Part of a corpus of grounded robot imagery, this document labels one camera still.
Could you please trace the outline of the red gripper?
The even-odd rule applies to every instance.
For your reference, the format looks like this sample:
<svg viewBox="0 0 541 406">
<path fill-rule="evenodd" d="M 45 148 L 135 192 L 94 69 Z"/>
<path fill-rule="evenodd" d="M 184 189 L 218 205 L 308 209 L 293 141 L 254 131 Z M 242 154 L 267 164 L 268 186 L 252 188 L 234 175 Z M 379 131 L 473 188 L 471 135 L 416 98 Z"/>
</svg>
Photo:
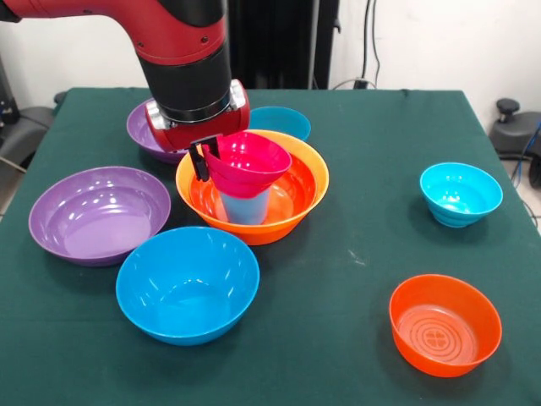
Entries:
<svg viewBox="0 0 541 406">
<path fill-rule="evenodd" d="M 189 147 L 198 181 L 207 182 L 210 174 L 205 158 L 198 151 L 198 143 L 192 142 L 204 138 L 201 144 L 209 147 L 211 155 L 220 158 L 217 134 L 230 135 L 249 126 L 249 98 L 240 80 L 232 80 L 226 100 L 228 104 L 222 112 L 198 123 L 175 122 L 166 118 L 154 99 L 145 103 L 146 122 L 157 144 L 167 152 Z"/>
</svg>

